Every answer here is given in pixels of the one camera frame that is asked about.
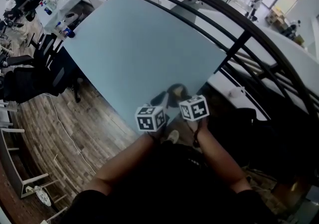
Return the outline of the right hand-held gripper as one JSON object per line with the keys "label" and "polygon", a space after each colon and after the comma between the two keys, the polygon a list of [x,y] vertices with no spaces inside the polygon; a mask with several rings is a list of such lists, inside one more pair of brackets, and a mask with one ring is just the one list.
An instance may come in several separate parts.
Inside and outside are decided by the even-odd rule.
{"label": "right hand-held gripper", "polygon": [[197,121],[209,116],[209,109],[203,95],[195,95],[193,98],[179,103],[183,119]]}

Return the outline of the brown bowl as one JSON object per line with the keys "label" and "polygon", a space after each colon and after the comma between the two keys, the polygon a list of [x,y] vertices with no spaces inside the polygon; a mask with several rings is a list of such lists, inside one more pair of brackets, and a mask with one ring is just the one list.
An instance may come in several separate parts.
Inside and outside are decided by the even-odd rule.
{"label": "brown bowl", "polygon": [[[175,95],[174,90],[180,86],[182,86],[184,90],[181,97],[178,97]],[[179,107],[180,102],[189,100],[192,98],[192,96],[190,96],[190,94],[188,93],[187,87],[180,83],[173,84],[171,87],[168,88],[167,92],[169,93],[168,107],[171,107],[171,108],[177,108]]]}

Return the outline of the person's left forearm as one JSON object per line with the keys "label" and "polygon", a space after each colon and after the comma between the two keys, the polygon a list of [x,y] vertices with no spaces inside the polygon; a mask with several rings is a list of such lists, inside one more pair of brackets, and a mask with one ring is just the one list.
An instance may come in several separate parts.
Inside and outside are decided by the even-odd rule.
{"label": "person's left forearm", "polygon": [[131,171],[133,171],[154,149],[162,136],[162,131],[142,134],[129,147],[108,160],[85,187],[109,195]]}

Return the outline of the person's right forearm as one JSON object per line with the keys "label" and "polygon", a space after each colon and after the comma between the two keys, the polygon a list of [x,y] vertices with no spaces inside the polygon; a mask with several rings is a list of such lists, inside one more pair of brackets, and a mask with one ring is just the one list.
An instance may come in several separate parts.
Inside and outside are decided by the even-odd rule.
{"label": "person's right forearm", "polygon": [[208,130],[208,120],[203,118],[197,125],[197,141],[214,172],[235,193],[251,190],[244,172],[231,155]]}

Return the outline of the person's white shoe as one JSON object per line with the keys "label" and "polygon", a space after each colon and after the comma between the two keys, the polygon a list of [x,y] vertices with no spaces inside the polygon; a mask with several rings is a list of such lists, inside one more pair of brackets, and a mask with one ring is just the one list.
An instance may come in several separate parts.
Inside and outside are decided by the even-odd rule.
{"label": "person's white shoe", "polygon": [[177,130],[172,130],[166,140],[176,144],[179,140],[179,132]]}

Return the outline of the white plastic bag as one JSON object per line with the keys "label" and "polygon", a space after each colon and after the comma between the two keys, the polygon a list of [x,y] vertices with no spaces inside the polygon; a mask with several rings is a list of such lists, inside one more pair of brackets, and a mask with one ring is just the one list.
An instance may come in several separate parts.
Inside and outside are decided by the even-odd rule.
{"label": "white plastic bag", "polygon": [[228,97],[230,98],[240,98],[245,95],[246,95],[246,90],[245,90],[245,87],[243,86],[234,87],[228,93]]}

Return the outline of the light blue white-legged table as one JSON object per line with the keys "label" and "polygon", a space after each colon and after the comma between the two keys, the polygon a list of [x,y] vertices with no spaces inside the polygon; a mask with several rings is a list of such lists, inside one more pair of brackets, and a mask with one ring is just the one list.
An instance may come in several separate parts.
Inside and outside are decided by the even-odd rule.
{"label": "light blue white-legged table", "polygon": [[134,131],[135,112],[173,84],[193,96],[226,54],[181,19],[146,0],[108,0],[63,46]]}

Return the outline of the person's black clothing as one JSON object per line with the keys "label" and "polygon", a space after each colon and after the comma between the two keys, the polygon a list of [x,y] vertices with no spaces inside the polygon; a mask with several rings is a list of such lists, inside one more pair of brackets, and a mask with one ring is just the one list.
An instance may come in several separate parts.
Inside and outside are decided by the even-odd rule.
{"label": "person's black clothing", "polygon": [[253,190],[236,193],[196,150],[162,143],[108,195],[79,193],[60,224],[278,224]]}

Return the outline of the black metal railing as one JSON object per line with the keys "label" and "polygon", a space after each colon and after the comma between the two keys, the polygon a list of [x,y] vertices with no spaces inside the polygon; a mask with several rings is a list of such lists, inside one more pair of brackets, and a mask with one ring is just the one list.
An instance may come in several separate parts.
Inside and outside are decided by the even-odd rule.
{"label": "black metal railing", "polygon": [[226,52],[226,60],[222,62],[219,70],[228,72],[235,81],[245,86],[251,100],[265,115],[271,117],[281,107],[290,107],[291,112],[296,114],[297,104],[293,102],[292,97],[297,96],[305,104],[305,113],[311,121],[319,125],[319,105],[315,102],[316,96],[306,88],[292,64],[274,41],[256,25],[221,0],[201,0],[243,30],[239,36],[235,36],[231,29],[219,25],[217,21],[196,11],[190,5],[179,0],[167,1],[199,17],[231,40],[231,46],[227,47],[206,29],[200,28],[188,19],[182,19]]}

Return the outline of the blue label soda bottle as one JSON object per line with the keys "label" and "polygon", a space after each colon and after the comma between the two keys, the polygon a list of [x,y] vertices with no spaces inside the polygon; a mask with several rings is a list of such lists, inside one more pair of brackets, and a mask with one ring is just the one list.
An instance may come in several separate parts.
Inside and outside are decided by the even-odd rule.
{"label": "blue label soda bottle", "polygon": [[69,27],[65,27],[62,29],[61,34],[64,37],[69,37],[69,38],[73,38],[75,36],[75,33],[73,30],[71,30]]}

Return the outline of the black mesh office chair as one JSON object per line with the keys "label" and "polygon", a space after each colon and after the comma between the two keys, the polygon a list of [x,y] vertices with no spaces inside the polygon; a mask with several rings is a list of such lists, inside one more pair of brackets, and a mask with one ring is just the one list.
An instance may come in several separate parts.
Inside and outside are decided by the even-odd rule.
{"label": "black mesh office chair", "polygon": [[0,75],[0,100],[21,104],[43,93],[59,95],[52,85],[52,74],[42,59],[29,55],[0,55],[0,68],[9,66],[15,66],[15,69]]}

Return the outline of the blue patterned round plate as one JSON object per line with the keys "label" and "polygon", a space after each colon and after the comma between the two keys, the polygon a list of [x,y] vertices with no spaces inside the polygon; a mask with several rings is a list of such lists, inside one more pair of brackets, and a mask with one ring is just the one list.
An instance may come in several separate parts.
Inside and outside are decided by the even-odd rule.
{"label": "blue patterned round plate", "polygon": [[50,207],[52,205],[49,195],[44,189],[38,189],[35,191],[37,197],[46,206]]}

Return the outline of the white frame furniture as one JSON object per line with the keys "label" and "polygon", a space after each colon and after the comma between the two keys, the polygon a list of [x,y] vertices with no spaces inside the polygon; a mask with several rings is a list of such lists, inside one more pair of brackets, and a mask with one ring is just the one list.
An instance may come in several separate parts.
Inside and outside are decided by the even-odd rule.
{"label": "white frame furniture", "polygon": [[[57,178],[36,169],[24,145],[25,130],[12,123],[16,112],[0,103],[0,207],[15,223],[56,223],[68,208],[67,195],[58,188]],[[47,192],[50,207],[37,197],[38,189]]]}

